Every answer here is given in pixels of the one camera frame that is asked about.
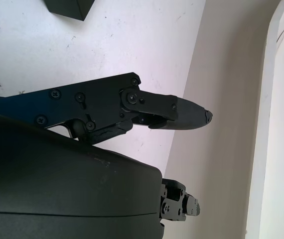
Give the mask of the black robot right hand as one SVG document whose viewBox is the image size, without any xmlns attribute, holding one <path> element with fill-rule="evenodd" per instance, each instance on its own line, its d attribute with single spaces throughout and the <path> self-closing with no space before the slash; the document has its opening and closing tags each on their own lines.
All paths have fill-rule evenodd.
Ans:
<svg viewBox="0 0 284 239">
<path fill-rule="evenodd" d="M 183 184 L 97 144 L 135 124 L 190 130 L 212 113 L 127 73 L 0 97 L 0 239 L 160 239 L 198 216 Z"/>
</svg>

